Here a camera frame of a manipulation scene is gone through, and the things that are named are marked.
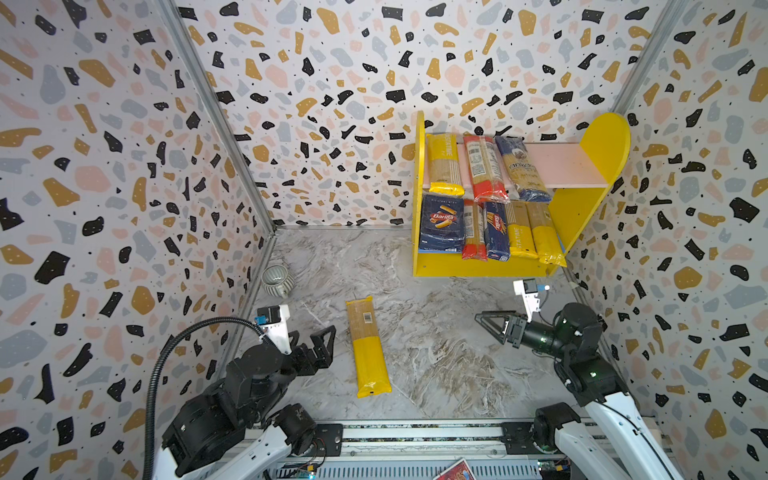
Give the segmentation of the yellow Pastatime spaghetti bag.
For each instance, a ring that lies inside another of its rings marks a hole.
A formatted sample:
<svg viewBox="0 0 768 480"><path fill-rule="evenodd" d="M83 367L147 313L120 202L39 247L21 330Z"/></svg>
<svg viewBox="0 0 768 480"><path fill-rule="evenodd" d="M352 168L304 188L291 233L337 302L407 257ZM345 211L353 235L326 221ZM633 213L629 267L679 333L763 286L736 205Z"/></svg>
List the yellow Pastatime spaghetti bag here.
<svg viewBox="0 0 768 480"><path fill-rule="evenodd" d="M510 256L516 258L539 258L536 251L526 204L510 201L505 205Z"/></svg>
<svg viewBox="0 0 768 480"><path fill-rule="evenodd" d="M455 135L450 133L428 135L426 146L430 178L428 191L444 196L463 197L465 192Z"/></svg>

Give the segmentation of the blue Barilla spaghetti box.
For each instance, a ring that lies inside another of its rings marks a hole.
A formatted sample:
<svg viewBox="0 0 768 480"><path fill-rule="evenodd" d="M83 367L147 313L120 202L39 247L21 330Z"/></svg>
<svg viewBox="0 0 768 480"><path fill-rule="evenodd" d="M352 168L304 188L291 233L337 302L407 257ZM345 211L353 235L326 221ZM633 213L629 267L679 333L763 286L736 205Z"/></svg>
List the blue Barilla spaghetti box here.
<svg viewBox="0 0 768 480"><path fill-rule="evenodd" d="M485 202L484 238L487 258L506 262L510 258L510 243L506 221L506 210L503 203Z"/></svg>

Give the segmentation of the blue Barilla rigatoni box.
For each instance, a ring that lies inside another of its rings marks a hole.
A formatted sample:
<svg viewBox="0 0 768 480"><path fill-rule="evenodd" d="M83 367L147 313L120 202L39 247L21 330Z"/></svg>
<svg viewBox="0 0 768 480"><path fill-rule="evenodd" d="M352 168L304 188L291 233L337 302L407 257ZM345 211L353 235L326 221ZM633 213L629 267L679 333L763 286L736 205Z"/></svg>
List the blue Barilla rigatoni box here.
<svg viewBox="0 0 768 480"><path fill-rule="evenodd" d="M427 193L422 200L418 246L428 253L459 253L465 238L464 200Z"/></svg>

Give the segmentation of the dark blue Ankara spaghetti bag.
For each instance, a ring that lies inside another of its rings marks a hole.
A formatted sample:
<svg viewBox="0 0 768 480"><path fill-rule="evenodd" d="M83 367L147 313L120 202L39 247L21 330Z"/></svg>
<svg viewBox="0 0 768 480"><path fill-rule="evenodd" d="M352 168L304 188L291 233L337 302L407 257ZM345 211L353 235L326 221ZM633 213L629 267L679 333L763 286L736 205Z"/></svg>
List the dark blue Ankara spaghetti bag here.
<svg viewBox="0 0 768 480"><path fill-rule="evenodd" d="M552 196L530 161L523 140L517 137L496 137L495 143L519 198L524 202L550 203Z"/></svg>

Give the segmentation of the red spaghetti bag with barcode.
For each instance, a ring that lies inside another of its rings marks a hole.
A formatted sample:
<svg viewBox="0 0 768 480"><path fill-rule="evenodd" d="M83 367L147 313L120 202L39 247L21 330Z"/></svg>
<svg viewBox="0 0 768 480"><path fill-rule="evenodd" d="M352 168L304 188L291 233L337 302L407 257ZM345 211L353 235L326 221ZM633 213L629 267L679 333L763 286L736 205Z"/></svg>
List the red spaghetti bag with barcode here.
<svg viewBox="0 0 768 480"><path fill-rule="evenodd" d="M503 182L493 139L488 136L464 136L463 143L467 153L474 200L508 203L510 198Z"/></svg>

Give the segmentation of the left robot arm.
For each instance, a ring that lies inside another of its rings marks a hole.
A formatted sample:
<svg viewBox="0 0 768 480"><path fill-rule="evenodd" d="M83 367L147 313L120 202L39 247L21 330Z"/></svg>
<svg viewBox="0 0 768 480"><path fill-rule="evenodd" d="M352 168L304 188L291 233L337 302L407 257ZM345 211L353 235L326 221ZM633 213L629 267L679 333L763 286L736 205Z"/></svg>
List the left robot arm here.
<svg viewBox="0 0 768 480"><path fill-rule="evenodd" d="M288 335L282 352L265 332L232 360L222 379L188 400L155 444L146 440L144 478L253 478L290 456L314 452L317 424L299 403L278 409L290 384L333 362L336 329Z"/></svg>

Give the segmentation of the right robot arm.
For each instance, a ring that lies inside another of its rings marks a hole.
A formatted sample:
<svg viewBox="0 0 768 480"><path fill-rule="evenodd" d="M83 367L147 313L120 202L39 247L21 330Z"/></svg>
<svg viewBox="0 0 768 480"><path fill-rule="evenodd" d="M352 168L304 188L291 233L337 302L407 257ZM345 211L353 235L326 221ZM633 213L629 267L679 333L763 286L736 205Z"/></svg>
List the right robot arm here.
<svg viewBox="0 0 768 480"><path fill-rule="evenodd" d="M680 479L682 474L639 413L616 369L599 352L603 333L598 315L580 303L566 304L551 324L515 311L475 316L500 344L527 347L554 360L554 370L577 404L586 410L615 454L594 441L584 422L560 402L536 410L532 443L545 454L559 452L588 479Z"/></svg>

